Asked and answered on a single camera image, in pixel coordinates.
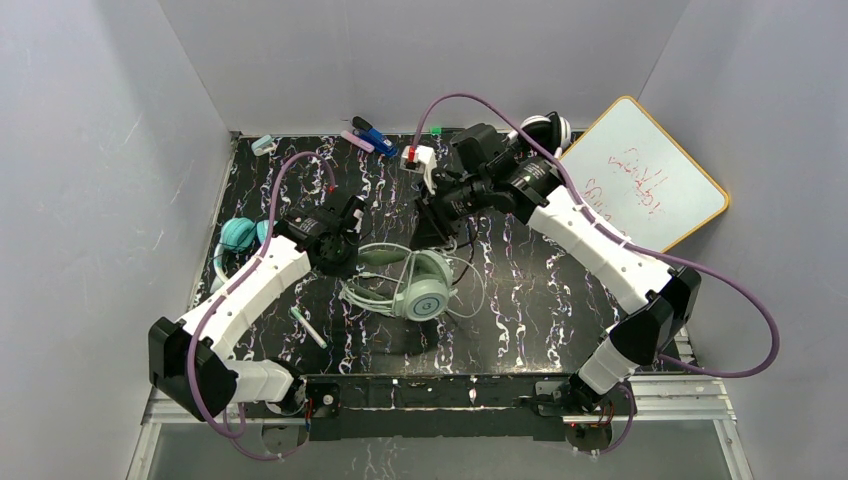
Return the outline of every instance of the black bracket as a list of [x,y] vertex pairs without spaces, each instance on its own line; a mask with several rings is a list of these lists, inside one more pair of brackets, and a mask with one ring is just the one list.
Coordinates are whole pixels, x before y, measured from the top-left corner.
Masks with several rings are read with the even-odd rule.
[[[147,334],[150,383],[202,421],[203,416],[192,399],[186,374],[190,341],[191,335],[183,330],[182,324],[165,317],[150,327]],[[237,374],[224,366],[210,346],[208,338],[198,343],[195,368],[201,397],[212,416],[216,416],[233,398]]]

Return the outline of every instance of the cable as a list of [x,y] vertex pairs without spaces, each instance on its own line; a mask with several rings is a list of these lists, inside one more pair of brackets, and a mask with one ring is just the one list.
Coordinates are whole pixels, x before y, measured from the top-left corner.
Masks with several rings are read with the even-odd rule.
[[604,417],[606,417],[606,416],[607,416],[607,406],[606,406],[606,405],[604,405],[604,407],[601,409],[601,417],[598,419],[598,422],[597,422],[597,423],[595,423],[595,424],[594,424],[594,425],[592,425],[592,426],[593,426],[593,427],[600,427],[600,426],[602,426],[602,425],[604,424]]
[[470,221],[466,222],[465,227],[466,227],[466,230],[468,232],[468,241],[466,241],[465,243],[460,243],[459,245],[457,245],[456,246],[457,249],[467,247],[467,246],[472,245],[474,242],[477,241],[477,234],[478,234],[479,228],[480,228],[479,225],[480,225],[480,214],[478,213],[474,217],[474,230],[473,230],[474,234],[472,235],[472,233],[471,233],[472,232],[471,222]]
[[525,133],[524,130],[522,130],[518,125],[516,125],[515,123],[510,121],[506,117],[506,115],[503,112],[501,112],[497,107],[490,104],[486,100],[478,97],[477,95],[474,95],[472,93],[466,93],[466,92],[456,92],[456,93],[449,93],[447,95],[443,95],[443,96],[437,98],[436,100],[434,100],[433,103],[431,103],[430,106],[427,107],[427,110],[424,111],[424,114],[421,115],[421,118],[418,120],[418,127],[415,129],[415,136],[412,139],[412,145],[410,145],[410,147],[409,147],[410,161],[412,161],[415,158],[415,149],[418,147],[418,143],[421,140],[421,132],[424,129],[424,122],[427,120],[427,117],[430,115],[430,112],[433,110],[433,108],[435,108],[436,105],[438,105],[443,100],[446,100],[448,98],[455,98],[455,97],[469,98],[471,100],[475,100],[475,101],[485,105],[489,110],[494,112],[495,115],[497,115],[504,122],[506,122],[507,125],[512,127],[513,130],[518,132],[518,134],[521,135],[521,138],[526,140],[527,143],[530,144],[530,146],[534,150],[536,150],[536,152],[539,155],[542,155],[543,157],[545,157],[545,159],[547,159],[554,167],[556,167],[557,171],[559,171],[560,177],[562,177],[563,184],[564,184],[566,190],[568,190],[568,193],[571,196],[572,200],[574,200],[574,203],[577,204],[577,205],[585,205],[586,208],[580,209],[580,211],[583,212],[583,216],[586,217],[586,219],[590,223],[592,223],[595,226],[595,228],[599,232],[601,232],[601,234],[603,234],[605,237],[612,240],[613,242],[624,244],[624,248],[626,248],[630,251],[633,251],[633,252],[636,252],[636,253],[641,253],[642,255],[654,257],[654,258],[662,260],[666,263],[677,263],[677,264],[680,264],[680,265],[685,265],[687,267],[694,268],[695,270],[699,270],[702,273],[705,273],[705,274],[707,274],[707,275],[709,275],[709,276],[711,276],[711,277],[713,277],[717,280],[720,280],[720,281],[726,283],[728,286],[730,286],[731,288],[733,288],[734,290],[739,292],[749,302],[751,302],[751,304],[754,306],[754,308],[756,308],[760,312],[760,314],[763,316],[763,319],[766,321],[766,324],[768,325],[769,332],[771,333],[771,346],[770,346],[769,353],[766,356],[765,360],[763,360],[762,363],[760,363],[759,365],[757,365],[754,368],[750,368],[748,370],[743,370],[743,371],[740,371],[740,372],[722,372],[722,371],[719,371],[719,370],[695,367],[693,365],[689,365],[688,363],[682,362],[680,360],[677,360],[675,358],[671,358],[671,357],[669,357],[667,355],[663,355],[663,354],[660,354],[658,358],[662,359],[663,361],[669,362],[672,365],[675,365],[679,368],[682,368],[683,370],[687,370],[689,372],[699,373],[699,374],[702,374],[702,375],[709,375],[709,376],[712,376],[712,377],[723,377],[723,378],[750,377],[752,375],[756,375],[756,374],[762,372],[763,370],[765,370],[769,366],[771,366],[772,363],[774,363],[775,358],[777,358],[777,352],[780,350],[780,332],[778,332],[777,323],[775,322],[774,317],[772,316],[771,312],[769,312],[768,308],[766,308],[766,306],[763,304],[763,302],[759,298],[757,298],[757,296],[754,295],[754,293],[752,291],[750,291],[747,287],[740,284],[739,282],[737,282],[737,281],[733,280],[732,278],[727,277],[727,276],[713,270],[710,267],[707,267],[705,265],[701,265],[699,263],[696,263],[696,262],[693,262],[693,261],[690,261],[690,260],[685,260],[685,259],[682,259],[682,258],[679,258],[679,257],[668,255],[668,254],[665,254],[665,253],[656,252],[656,251],[653,251],[653,250],[650,250],[650,249],[647,249],[647,248],[644,248],[644,247],[639,247],[637,245],[634,245],[633,243],[625,241],[625,239],[623,239],[623,238],[619,237],[618,235],[616,235],[615,233],[611,232],[601,222],[597,221],[597,218],[595,217],[595,214],[593,213],[594,210],[592,210],[592,208],[589,207],[589,205],[586,204],[586,202],[580,196],[580,192],[578,192],[577,189],[575,188],[574,181],[572,181],[571,176],[565,170],[565,167],[563,166],[562,162],[560,162],[553,155],[551,155],[550,152],[545,150],[541,145],[539,145],[538,142],[533,140],[533,138],[531,138],[530,135]]
[[455,287],[462,280],[462,277],[464,277],[465,274],[468,272],[468,267],[471,265],[471,262],[474,261],[474,251],[475,250],[477,250],[477,249],[475,248],[475,245],[472,243],[471,244],[471,253],[468,255],[468,263],[465,264],[465,268],[462,269],[462,272],[460,272],[459,276],[456,277],[456,280],[454,280],[453,283],[451,283],[452,287]]
[[624,425],[624,431],[621,432],[621,435],[619,435],[618,438],[609,447],[603,450],[592,450],[591,452],[585,452],[589,455],[604,455],[612,452],[613,450],[618,448],[622,442],[624,442],[625,437],[627,437],[627,434],[630,433],[630,427],[633,426],[633,417],[636,415],[636,400],[633,398],[633,392],[623,384],[619,383],[618,389],[624,392],[625,398],[630,400],[630,413],[627,416],[627,424]]
[[[336,188],[336,178],[333,174],[333,169],[326,159],[320,157],[315,152],[300,152],[295,155],[289,157],[283,163],[283,166],[280,168],[280,172],[277,174],[277,178],[274,181],[274,189],[272,190],[273,194],[271,195],[271,208],[269,214],[268,221],[268,232],[265,236],[265,242],[263,242],[262,247],[259,250],[259,253],[253,257],[251,260],[253,263],[250,264],[248,269],[245,271],[244,275],[239,275],[235,281],[233,281],[232,285],[227,289],[227,295],[232,294],[236,288],[239,287],[244,281],[254,272],[256,268],[261,263],[261,258],[265,256],[265,253],[268,251],[268,247],[271,245],[271,237],[274,228],[274,216],[277,210],[277,192],[280,191],[280,184],[285,176],[286,171],[289,167],[297,160],[301,158],[308,157],[316,157],[322,161],[324,167],[327,169],[327,174],[330,177],[330,187],[329,190],[332,192]],[[200,411],[200,415],[206,420],[206,423],[212,427],[218,434],[227,437],[229,439],[236,439],[244,435],[246,428],[246,421],[244,415],[244,405],[239,404],[239,429],[236,431],[231,431],[228,425],[225,423],[224,425],[219,424],[215,421],[215,418],[209,412],[209,409],[206,407],[206,404],[203,402],[203,397],[200,393],[200,387],[197,382],[197,370],[195,366],[195,358],[197,356],[197,344],[200,341],[201,335],[203,333],[203,329],[206,327],[206,324],[209,323],[209,319],[212,318],[212,315],[215,314],[215,311],[224,303],[224,300],[227,297],[219,294],[217,298],[209,305],[209,308],[203,314],[203,317],[200,319],[200,322],[197,324],[197,328],[194,331],[194,334],[191,336],[191,341],[188,346],[188,355],[186,357],[186,376],[188,377],[189,389],[191,390],[191,397],[194,400],[195,405],[197,406],[198,411]]]
[[[242,416],[242,415],[244,415],[244,404],[240,403],[239,404],[239,416]],[[226,411],[224,411],[224,425],[229,425],[229,423],[227,422],[227,412]],[[230,443],[232,444],[233,448],[235,448],[240,454],[244,455],[247,458],[250,458],[252,460],[257,460],[257,461],[260,461],[260,462],[274,462],[274,461],[277,461],[277,460],[282,460],[282,459],[288,457],[289,455],[293,455],[298,450],[300,450],[300,447],[306,445],[306,442],[303,442],[302,444],[294,447],[293,449],[291,449],[291,450],[289,450],[288,452],[285,452],[285,453],[262,455],[262,454],[259,454],[259,453],[253,453],[250,450],[244,448],[244,446],[242,444],[240,444],[238,439],[236,439],[236,438],[231,438],[229,440],[230,440]]]
[[613,417],[615,417],[615,403],[613,403],[612,401],[610,401],[610,416],[609,416],[609,418],[607,419],[607,421],[606,421],[606,422],[604,422],[604,426],[605,426],[605,427],[606,427],[606,426],[609,426],[609,424],[610,424],[610,423],[612,423],[612,419],[613,419]]
[[477,270],[477,268],[475,268],[474,265],[471,265],[470,262],[467,262],[467,261],[465,261],[461,258],[450,257],[450,256],[447,256],[447,255],[445,255],[445,258],[447,258],[449,260],[454,260],[454,261],[457,261],[457,262],[464,263],[468,267],[471,267],[471,270],[474,272],[474,276],[477,277],[478,280],[480,280],[480,286],[483,288],[483,294],[480,296],[480,305],[477,306],[477,309],[474,310],[474,313],[472,313],[471,315],[463,315],[461,313],[457,313],[456,310],[451,310],[449,308],[446,310],[446,311],[456,315],[459,318],[473,318],[475,315],[480,313],[480,310],[483,310],[483,305],[486,303],[486,280],[483,279],[483,276],[480,275],[480,271]]
[[462,280],[462,278],[468,272],[468,267],[474,261],[474,250],[477,249],[477,244],[475,242],[477,242],[477,234],[480,229],[480,214],[478,213],[477,216],[474,217],[474,235],[471,234],[471,222],[466,223],[465,228],[466,230],[468,230],[468,241],[463,243],[462,245],[457,246],[456,248],[462,248],[467,245],[471,245],[471,253],[468,254],[468,264],[466,264],[465,268],[462,269],[462,272],[459,274],[459,277],[457,277],[456,280],[451,283],[452,287],[456,286]]

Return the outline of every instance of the pink eraser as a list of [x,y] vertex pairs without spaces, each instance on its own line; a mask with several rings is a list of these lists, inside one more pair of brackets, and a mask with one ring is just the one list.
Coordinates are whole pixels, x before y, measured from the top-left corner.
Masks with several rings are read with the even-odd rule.
[[356,145],[357,147],[365,150],[368,153],[371,153],[371,152],[374,151],[374,145],[371,145],[370,143],[368,143],[365,140],[357,137],[356,135],[348,132],[347,130],[342,131],[342,138],[344,138],[348,142]]

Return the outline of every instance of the marker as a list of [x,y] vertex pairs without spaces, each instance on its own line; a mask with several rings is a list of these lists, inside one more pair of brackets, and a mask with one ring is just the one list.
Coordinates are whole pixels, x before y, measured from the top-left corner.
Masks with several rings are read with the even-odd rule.
[[365,150],[368,153],[371,153],[371,152],[374,151],[374,145],[371,145],[370,143],[368,143],[365,140],[357,137],[356,135],[348,132],[347,130],[342,131],[342,138],[344,138],[348,142],[354,144],[355,146]]
[[315,342],[318,343],[319,347],[324,349],[327,348],[327,342],[324,341],[324,338],[321,337],[321,334],[319,334],[314,328],[312,328],[312,325],[310,325],[309,320],[307,320],[300,313],[300,310],[298,310],[297,307],[291,307],[289,309],[289,312],[295,319],[297,319],[298,322],[300,322],[301,325],[303,325],[303,328],[305,328],[306,332],[309,333],[309,336],[312,337]]

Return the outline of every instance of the whiteboard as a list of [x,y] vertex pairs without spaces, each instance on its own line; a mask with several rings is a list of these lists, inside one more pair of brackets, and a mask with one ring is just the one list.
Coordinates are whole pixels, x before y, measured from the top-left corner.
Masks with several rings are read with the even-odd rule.
[[727,193],[631,97],[561,158],[578,190],[637,245],[665,251],[727,209]]

